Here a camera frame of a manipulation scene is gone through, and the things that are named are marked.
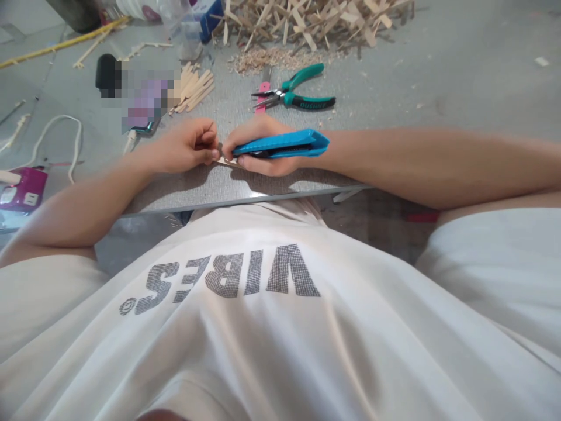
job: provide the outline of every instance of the yellow stick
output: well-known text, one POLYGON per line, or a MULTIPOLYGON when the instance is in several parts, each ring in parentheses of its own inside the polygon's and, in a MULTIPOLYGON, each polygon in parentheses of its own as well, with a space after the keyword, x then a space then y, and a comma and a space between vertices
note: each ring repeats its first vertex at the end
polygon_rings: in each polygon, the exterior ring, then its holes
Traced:
POLYGON ((85 40, 95 38, 97 35, 99 35, 103 32, 112 30, 114 27, 122 25, 124 22, 127 22, 127 20, 129 20, 129 19, 130 19, 129 16, 125 16, 123 18, 120 18, 119 20, 111 22, 108 25, 102 26, 101 28, 96 29, 93 32, 90 32, 89 34, 79 36, 77 38, 62 42, 62 43, 57 44, 57 45, 52 46, 52 47, 47 47, 43 50, 34 51, 33 53, 25 54, 24 56, 10 58, 9 60, 6 60, 3 63, 0 63, 0 69, 2 69, 4 67, 9 67, 13 64, 17 64, 21 61, 25 61, 25 60, 29 60, 31 58, 35 58, 35 57, 43 56, 45 54, 49 54, 53 51, 62 50, 63 48, 73 46, 73 45, 78 44, 78 43, 80 43, 82 41, 85 41, 85 40))

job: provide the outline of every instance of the blue utility knife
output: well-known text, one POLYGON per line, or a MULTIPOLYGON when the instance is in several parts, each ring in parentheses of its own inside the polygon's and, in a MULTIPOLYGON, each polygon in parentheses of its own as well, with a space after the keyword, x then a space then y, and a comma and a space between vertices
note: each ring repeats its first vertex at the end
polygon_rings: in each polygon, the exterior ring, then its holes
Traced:
POLYGON ((329 139, 313 129, 301 130, 279 136, 263 137, 233 150, 235 157, 250 154, 256 158, 288 158, 293 156, 316 157, 327 150, 329 139))

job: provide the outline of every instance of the white container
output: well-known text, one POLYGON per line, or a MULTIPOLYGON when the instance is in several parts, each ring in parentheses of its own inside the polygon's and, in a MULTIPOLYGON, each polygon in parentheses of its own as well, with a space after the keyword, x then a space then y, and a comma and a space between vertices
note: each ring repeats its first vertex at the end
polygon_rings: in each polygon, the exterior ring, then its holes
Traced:
POLYGON ((195 20, 189 0, 157 0, 158 12, 180 60, 196 60, 203 51, 200 22, 195 20))
POLYGON ((117 0, 117 7, 124 16, 149 22, 160 19, 157 0, 117 0))

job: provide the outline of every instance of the pile of wooden sticks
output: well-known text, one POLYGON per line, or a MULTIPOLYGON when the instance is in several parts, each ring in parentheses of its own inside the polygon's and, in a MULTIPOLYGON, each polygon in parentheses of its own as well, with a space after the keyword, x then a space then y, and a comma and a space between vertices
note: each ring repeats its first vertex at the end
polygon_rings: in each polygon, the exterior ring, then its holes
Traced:
POLYGON ((214 75, 212 72, 206 70, 199 77, 197 66, 187 63, 181 71, 179 89, 176 90, 179 94, 177 97, 179 102, 169 110, 170 115, 174 112, 192 111, 214 89, 214 75))
POLYGON ((415 0, 226 0, 217 35, 223 31, 224 45, 235 32, 238 45, 247 37, 244 52, 281 37, 283 45, 299 42, 312 51, 323 42, 329 49, 330 39, 340 46, 364 39, 374 47, 379 29, 391 28, 393 17, 404 23, 409 13, 413 18, 415 0))

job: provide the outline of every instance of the hand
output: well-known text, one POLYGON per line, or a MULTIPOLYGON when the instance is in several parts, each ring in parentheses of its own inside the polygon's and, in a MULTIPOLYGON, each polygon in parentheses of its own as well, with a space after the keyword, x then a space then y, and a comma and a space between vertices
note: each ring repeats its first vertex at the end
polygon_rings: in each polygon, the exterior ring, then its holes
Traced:
POLYGON ((200 164, 210 165, 220 158, 216 123, 206 118, 184 120, 130 155, 154 173, 177 174, 200 164))
MULTIPOLYGON (((267 114, 257 114, 247 123, 234 129, 222 146, 222 153, 229 161, 234 159, 232 151, 236 146, 246 144, 262 137, 277 136, 294 132, 289 126, 278 122, 267 114)), ((241 155, 238 164, 248 171, 270 177, 281 177, 288 175, 300 168, 302 157, 279 158, 279 159, 257 159, 250 155, 241 155)))

